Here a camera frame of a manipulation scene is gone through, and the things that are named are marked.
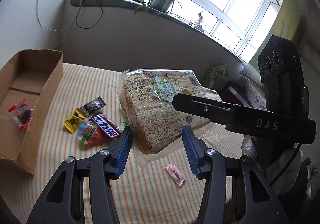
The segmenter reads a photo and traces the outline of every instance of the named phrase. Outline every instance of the candy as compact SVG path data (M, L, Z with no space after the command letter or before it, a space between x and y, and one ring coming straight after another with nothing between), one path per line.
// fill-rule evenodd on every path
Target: candy
M186 178L181 174L178 168L174 163L170 163L165 167L165 170L169 173L172 179L176 182L176 184L181 187L185 182Z
M68 117L63 122L63 125L69 130L70 133L74 134L78 126L81 124L83 120L85 120L85 118L85 114L83 114L83 112L79 108L76 108L73 112L73 115Z
M95 122L110 139L121 136L122 130L104 114L95 115L90 120Z
M80 142L86 145L98 145L104 142L104 133L95 122L83 121L77 131Z
M8 112L19 126L20 131L23 131L28 127L32 109L28 107L26 99L23 99L20 103L12 106Z
M105 105L106 103L102 100L101 97L98 96L95 100L92 100L84 106L80 107L80 109L86 115L86 117L89 117L92 113L103 108Z

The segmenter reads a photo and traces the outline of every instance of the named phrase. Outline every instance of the plant pot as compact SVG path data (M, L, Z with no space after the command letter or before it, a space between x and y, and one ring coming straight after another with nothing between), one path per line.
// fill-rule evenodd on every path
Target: plant pot
M168 4L164 7L167 0L153 0L153 2L150 4L150 8L156 9L161 12L167 12L171 4L173 3L173 0L169 0Z

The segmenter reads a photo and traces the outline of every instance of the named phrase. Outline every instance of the yellow and green wall painting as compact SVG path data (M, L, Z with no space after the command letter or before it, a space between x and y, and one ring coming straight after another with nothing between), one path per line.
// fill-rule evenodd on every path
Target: yellow and green wall painting
M303 27L301 22L301 10L298 0L284 0L280 7L273 26L271 27L265 40L258 48L256 54L250 60L250 64L259 71L258 56L267 44L271 35L276 35L295 42L296 46L300 45L303 37Z

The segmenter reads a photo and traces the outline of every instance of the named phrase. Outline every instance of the cardboard box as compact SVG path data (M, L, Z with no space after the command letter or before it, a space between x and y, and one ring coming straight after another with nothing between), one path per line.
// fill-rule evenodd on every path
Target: cardboard box
M0 70L0 163L34 174L42 127L63 76L63 54L56 50L23 50ZM25 131L8 109L27 99L33 108Z

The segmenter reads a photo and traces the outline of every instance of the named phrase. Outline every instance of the windowsill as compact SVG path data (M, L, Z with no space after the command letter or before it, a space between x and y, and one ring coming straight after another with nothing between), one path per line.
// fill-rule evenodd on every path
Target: windowsill
M80 6L80 1L81 0L71 0L70 4L73 7L79 7ZM132 0L82 0L82 4L81 7L118 7L118 8L125 8L125 9L129 9L129 10L136 10L138 6L141 6L141 4L136 3ZM197 33L200 33L202 35L204 35L205 37L208 37L209 39L211 39L212 41L214 41L215 43L221 45L226 51L232 53L242 64L243 66L246 66L247 63L242 60L238 55L236 55L233 51L227 49L225 46L223 46L220 42L216 41L213 37L210 36L209 33L207 32L202 32L196 28L193 28L192 26L190 26L188 24L187 21L180 19L180 17L174 15L174 14L170 14L170 13L163 13L160 12L158 10L152 9L152 8L148 8L148 13L150 14L155 14L155 15L159 15L167 20L170 20L174 23L180 24L186 28L192 29Z

